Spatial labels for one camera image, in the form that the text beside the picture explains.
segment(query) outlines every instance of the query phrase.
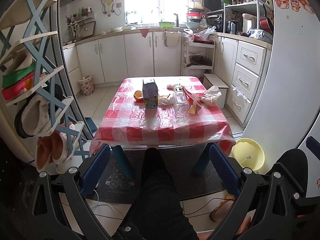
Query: trash can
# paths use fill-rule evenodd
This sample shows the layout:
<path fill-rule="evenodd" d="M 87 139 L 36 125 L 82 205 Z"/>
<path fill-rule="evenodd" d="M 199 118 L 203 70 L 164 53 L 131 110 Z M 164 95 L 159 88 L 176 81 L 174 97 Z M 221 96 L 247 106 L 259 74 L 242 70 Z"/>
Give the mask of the trash can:
<path fill-rule="evenodd" d="M 84 76 L 82 79 L 78 80 L 78 83 L 80 84 L 82 93 L 85 96 L 92 95 L 94 92 L 93 82 L 92 82 L 92 76 Z"/>

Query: blue table leg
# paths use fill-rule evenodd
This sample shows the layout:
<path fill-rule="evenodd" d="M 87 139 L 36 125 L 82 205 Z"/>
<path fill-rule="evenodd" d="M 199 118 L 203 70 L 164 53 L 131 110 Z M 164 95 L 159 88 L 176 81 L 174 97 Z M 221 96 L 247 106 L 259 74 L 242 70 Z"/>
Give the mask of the blue table leg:
<path fill-rule="evenodd" d="M 196 175 L 203 175 L 204 174 L 204 170 L 207 167 L 210 158 L 209 158 L 209 150 L 210 150 L 210 146 L 213 143 L 207 143 L 206 146 L 204 147 L 197 163 L 195 164 L 195 166 L 193 167 L 192 171 L 196 174 Z"/>
<path fill-rule="evenodd" d="M 127 179 L 133 179 L 133 175 L 134 175 L 133 167 L 131 166 L 131 163 L 129 162 L 127 156 L 125 155 L 121 145 L 111 146 L 111 149 L 116 156 L 117 163 L 122 173 L 124 174 L 124 176 L 126 176 Z"/>

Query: red checkered tablecloth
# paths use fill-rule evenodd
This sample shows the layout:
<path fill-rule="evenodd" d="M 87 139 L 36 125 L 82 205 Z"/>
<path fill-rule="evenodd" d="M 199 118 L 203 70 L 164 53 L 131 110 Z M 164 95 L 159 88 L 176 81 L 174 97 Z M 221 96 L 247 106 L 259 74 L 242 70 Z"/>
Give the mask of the red checkered tablecloth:
<path fill-rule="evenodd" d="M 167 85 L 181 84 L 192 93 L 205 90 L 196 77 L 151 77 L 154 78 L 159 95 L 173 93 Z M 230 153 L 235 140 L 230 126 L 219 107 L 202 104 L 196 114 L 177 118 L 173 106 L 158 106 L 146 109 L 144 103 L 136 103 L 133 94 L 142 91 L 143 78 L 125 79 L 90 145 L 95 153 L 103 144 L 109 145 L 194 145 L 218 142 L 226 154 Z"/>

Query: red frying pan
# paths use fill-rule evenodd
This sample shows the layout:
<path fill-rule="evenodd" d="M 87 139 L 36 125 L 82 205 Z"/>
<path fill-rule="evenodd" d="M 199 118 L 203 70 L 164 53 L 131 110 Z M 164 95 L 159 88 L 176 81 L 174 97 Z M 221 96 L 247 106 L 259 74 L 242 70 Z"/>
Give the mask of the red frying pan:
<path fill-rule="evenodd" d="M 273 24 L 271 22 L 271 20 L 269 18 L 267 18 L 267 10 L 266 7 L 263 4 L 263 8 L 264 8 L 264 19 L 260 20 L 260 28 L 264 31 L 266 31 L 267 33 L 270 33 L 273 35 Z"/>

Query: plastic water bottle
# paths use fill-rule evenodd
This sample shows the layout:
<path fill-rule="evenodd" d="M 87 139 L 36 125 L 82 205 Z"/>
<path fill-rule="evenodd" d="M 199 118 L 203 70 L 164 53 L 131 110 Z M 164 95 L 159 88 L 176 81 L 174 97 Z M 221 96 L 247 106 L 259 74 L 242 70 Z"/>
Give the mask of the plastic water bottle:
<path fill-rule="evenodd" d="M 182 87 L 177 85 L 173 88 L 174 112 L 177 117 L 187 116 L 189 111 L 189 103 Z"/>

